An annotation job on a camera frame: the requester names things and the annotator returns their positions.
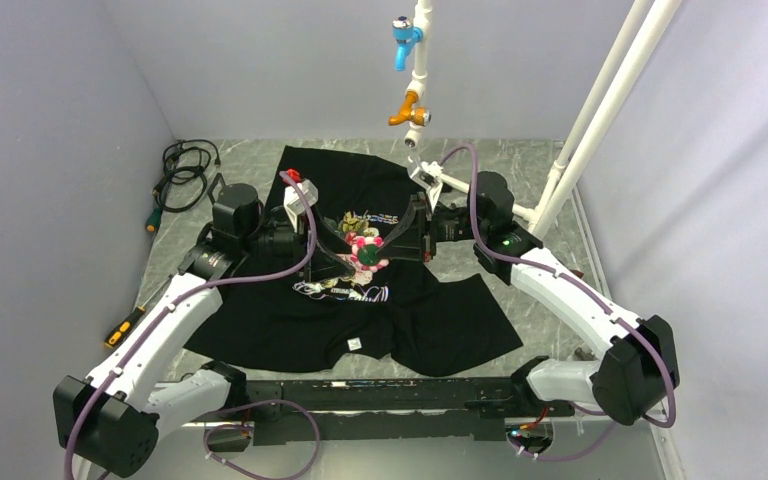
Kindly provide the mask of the black floral print t-shirt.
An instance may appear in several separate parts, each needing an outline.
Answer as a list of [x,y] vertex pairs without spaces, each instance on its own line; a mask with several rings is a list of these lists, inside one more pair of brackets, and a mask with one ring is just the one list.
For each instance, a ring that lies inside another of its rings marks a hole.
[[[287,170],[318,188],[317,209],[350,244],[381,242],[419,191],[403,167],[365,154],[287,146],[277,171]],[[246,261],[244,283],[222,288],[186,348],[246,369],[316,373],[352,354],[442,377],[522,346],[479,275],[441,282],[419,262],[350,263],[351,275],[310,283],[276,279],[285,259]]]

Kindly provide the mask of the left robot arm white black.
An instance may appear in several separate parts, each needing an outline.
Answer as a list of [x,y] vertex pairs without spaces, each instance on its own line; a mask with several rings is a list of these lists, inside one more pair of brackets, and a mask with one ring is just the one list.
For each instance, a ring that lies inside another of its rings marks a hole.
[[63,476],[74,476],[74,459],[126,478],[147,461],[158,442],[182,425],[206,414],[224,420],[255,407],[245,374],[212,362],[175,385],[157,389],[164,367],[192,334],[222,305],[221,288],[279,280],[308,268],[325,233],[314,207],[318,190],[309,180],[287,173],[283,208],[290,232],[305,254],[293,266],[266,275],[235,277],[240,261],[235,247],[197,248],[172,276],[146,319],[85,378],[65,377],[53,394],[57,431],[65,450]]

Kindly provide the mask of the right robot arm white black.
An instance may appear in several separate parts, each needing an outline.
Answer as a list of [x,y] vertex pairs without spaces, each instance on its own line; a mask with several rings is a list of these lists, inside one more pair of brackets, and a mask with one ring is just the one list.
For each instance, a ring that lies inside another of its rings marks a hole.
[[411,195],[402,220],[381,240],[357,241],[358,258],[428,262],[440,242],[471,240],[479,264],[503,283],[534,298],[590,347],[592,361],[536,357],[511,376],[511,401],[534,415],[551,402],[592,405],[630,426],[667,407],[662,428],[676,420],[680,383],[673,329],[661,317],[643,319],[590,287],[514,218],[514,196],[504,177],[478,172],[462,208],[434,207]]

